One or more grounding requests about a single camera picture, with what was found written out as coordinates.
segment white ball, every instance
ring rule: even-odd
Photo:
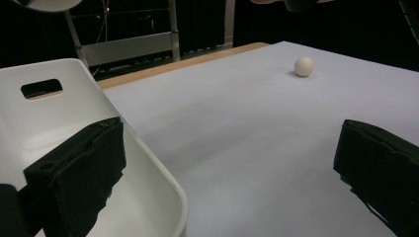
[[[314,70],[314,61],[309,57],[301,57],[293,65],[293,71],[300,77],[307,77]]]

